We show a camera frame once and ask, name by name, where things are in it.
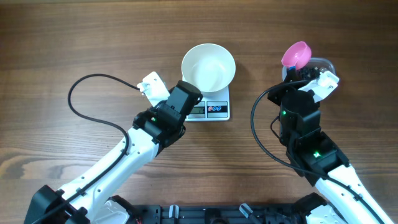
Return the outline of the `white digital kitchen scale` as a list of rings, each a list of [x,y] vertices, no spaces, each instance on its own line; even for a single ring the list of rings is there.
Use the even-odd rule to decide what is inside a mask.
[[[227,121],[231,117],[229,88],[230,76],[218,75],[217,78],[205,80],[194,78],[194,84],[201,91],[203,98],[195,105],[186,121]]]

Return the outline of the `pink scoop blue handle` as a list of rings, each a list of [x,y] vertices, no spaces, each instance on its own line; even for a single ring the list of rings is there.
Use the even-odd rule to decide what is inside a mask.
[[[299,70],[309,63],[311,57],[311,48],[306,42],[300,41],[288,48],[282,57],[281,63],[287,68],[295,67],[296,70]]]

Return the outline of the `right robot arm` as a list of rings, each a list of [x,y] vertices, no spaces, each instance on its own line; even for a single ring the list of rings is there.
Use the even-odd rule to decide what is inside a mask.
[[[280,107],[279,141],[289,164],[342,214],[348,223],[391,223],[385,211],[361,183],[343,151],[320,126],[320,101],[337,88],[331,71],[285,71],[268,99]]]

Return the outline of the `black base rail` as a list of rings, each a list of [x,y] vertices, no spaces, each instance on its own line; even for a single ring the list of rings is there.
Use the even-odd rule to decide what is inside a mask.
[[[251,217],[246,217],[238,206],[178,206],[131,205],[128,223],[133,224],[185,224],[185,223],[305,223],[292,204],[251,205]]]

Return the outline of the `white bowl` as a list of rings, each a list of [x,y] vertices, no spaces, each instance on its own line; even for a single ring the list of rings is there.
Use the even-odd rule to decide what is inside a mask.
[[[236,62],[226,48],[217,44],[200,44],[185,54],[181,71],[186,82],[204,95],[211,95],[233,81]]]

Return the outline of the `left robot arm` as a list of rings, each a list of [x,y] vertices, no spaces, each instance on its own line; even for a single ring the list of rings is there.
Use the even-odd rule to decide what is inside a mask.
[[[108,199],[143,165],[185,134],[184,121],[203,98],[195,86],[179,81],[171,90],[164,85],[140,83],[139,90],[160,98],[140,112],[123,139],[81,177],[58,190],[48,185],[32,197],[25,223],[91,223]]]

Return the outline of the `clear plastic container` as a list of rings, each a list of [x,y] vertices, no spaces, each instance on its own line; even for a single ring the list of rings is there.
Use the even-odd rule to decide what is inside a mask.
[[[320,73],[325,72],[325,71],[330,71],[330,72],[336,74],[334,65],[329,60],[327,60],[325,58],[311,58],[309,63],[306,64],[306,66],[318,67],[318,69],[320,70]],[[285,77],[286,70],[296,70],[296,69],[295,69],[295,67],[287,68],[287,67],[283,66],[282,78]]]

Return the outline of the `black beans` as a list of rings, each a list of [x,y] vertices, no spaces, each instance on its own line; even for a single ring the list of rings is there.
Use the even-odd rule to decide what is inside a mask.
[[[302,80],[314,80],[320,76],[320,70],[318,67],[305,66],[300,70],[297,70],[297,74]]]

